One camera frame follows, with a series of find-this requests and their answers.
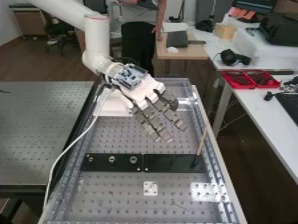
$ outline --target black cable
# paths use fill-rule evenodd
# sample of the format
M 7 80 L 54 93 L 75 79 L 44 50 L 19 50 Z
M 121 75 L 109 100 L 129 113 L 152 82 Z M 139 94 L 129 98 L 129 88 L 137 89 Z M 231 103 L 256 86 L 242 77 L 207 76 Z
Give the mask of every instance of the black cable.
M 216 54 L 215 58 L 212 59 L 213 62 L 215 62 L 216 57 L 217 57 L 220 54 L 221 54 L 221 53 L 217 53 L 217 54 Z

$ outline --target box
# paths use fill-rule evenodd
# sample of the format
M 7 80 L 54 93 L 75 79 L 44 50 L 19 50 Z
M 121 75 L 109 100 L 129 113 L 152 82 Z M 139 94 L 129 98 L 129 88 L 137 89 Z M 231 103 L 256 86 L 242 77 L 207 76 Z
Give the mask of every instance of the box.
M 236 33 L 236 30 L 237 30 L 237 28 L 234 26 L 224 25 L 224 24 L 217 23 L 215 34 L 221 39 L 232 40 L 233 36 L 234 36 L 234 33 Z

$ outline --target red object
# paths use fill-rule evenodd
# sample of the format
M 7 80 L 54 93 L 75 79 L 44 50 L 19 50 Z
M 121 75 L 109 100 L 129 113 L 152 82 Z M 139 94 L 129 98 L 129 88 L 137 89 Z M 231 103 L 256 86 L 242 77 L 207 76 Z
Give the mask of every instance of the red object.
M 268 72 L 262 70 L 246 70 L 245 73 L 254 81 L 257 88 L 280 88 L 281 82 L 278 82 Z
M 256 89 L 256 82 L 245 72 L 238 70 L 223 71 L 221 75 L 233 89 Z

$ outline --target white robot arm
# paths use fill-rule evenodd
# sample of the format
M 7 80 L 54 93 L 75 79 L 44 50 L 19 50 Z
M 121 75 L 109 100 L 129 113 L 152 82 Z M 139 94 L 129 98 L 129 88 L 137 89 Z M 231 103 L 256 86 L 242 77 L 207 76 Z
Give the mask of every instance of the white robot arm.
M 179 101 L 165 90 L 164 83 L 156 81 L 144 69 L 133 64 L 124 65 L 112 61 L 108 16 L 92 11 L 75 0 L 28 1 L 74 27 L 85 31 L 84 65 L 96 75 L 104 74 L 108 82 L 117 86 L 123 94 L 121 98 L 127 98 L 132 112 L 152 139 L 163 138 L 167 142 L 171 141 L 171 134 L 149 104 L 164 113 L 175 126 L 185 131 L 187 125 L 173 112 L 179 108 Z

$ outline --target white wall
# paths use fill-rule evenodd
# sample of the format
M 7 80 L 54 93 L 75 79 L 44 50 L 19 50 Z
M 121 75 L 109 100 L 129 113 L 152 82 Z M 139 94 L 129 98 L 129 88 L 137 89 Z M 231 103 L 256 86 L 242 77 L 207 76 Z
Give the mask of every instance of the white wall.
M 22 35 L 15 15 L 6 1 L 0 0 L 0 46 Z

